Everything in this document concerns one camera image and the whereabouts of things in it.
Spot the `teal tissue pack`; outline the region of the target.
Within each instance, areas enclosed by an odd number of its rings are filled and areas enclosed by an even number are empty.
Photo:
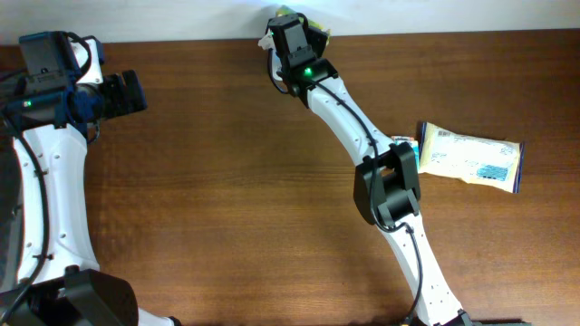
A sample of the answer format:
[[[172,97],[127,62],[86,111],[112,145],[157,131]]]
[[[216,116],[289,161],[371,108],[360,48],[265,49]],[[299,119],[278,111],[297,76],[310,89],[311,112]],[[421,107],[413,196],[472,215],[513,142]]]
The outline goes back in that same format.
[[[396,145],[407,143],[411,146],[411,149],[413,150],[413,153],[414,153],[416,166],[417,166],[417,168],[419,168],[420,167],[420,151],[419,151],[418,141],[413,139],[413,138],[410,138],[410,139],[396,139],[394,142]]]

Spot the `orange tissue pack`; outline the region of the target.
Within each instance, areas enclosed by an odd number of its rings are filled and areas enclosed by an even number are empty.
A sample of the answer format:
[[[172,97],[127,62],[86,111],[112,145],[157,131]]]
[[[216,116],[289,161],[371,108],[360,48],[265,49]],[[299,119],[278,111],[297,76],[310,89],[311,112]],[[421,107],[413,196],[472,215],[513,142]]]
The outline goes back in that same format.
[[[391,136],[391,139],[395,142],[395,143],[401,143],[401,142],[415,142],[415,138],[414,137],[407,137],[407,136]]]

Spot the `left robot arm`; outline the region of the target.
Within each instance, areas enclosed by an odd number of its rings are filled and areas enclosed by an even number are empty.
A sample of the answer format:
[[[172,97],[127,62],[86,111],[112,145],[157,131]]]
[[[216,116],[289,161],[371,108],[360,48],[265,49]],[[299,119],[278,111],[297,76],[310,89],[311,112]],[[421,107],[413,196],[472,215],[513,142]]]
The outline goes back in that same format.
[[[1,295],[4,325],[174,325],[143,310],[131,285],[103,273],[84,192],[88,147],[105,120],[147,108],[135,71],[103,75],[93,36],[22,36],[25,69],[1,107],[19,163],[22,203],[16,286]]]

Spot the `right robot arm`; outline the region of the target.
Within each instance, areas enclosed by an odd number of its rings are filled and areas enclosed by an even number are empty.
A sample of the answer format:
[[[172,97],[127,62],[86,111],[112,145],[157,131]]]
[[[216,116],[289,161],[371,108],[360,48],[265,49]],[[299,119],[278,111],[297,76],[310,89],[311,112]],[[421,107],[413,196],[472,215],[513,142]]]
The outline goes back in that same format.
[[[391,247],[413,296],[402,324],[470,325],[425,234],[415,153],[410,144],[384,135],[355,103],[323,57],[328,38],[304,14],[270,18],[258,44],[268,52],[271,82],[318,116],[350,156],[355,205]]]

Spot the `green tea carton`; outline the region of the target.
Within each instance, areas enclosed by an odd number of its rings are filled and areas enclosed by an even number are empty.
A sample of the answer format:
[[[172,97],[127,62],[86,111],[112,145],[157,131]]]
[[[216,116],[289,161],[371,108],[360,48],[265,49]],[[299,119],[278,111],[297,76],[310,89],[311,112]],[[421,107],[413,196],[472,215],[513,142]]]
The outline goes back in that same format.
[[[297,14],[302,23],[307,23],[307,31],[305,32],[306,40],[312,45],[314,52],[318,57],[322,57],[324,50],[330,42],[331,32],[325,29],[322,25],[307,18],[304,14],[296,12],[294,9],[282,5],[275,10],[275,16],[282,16],[286,14]]]

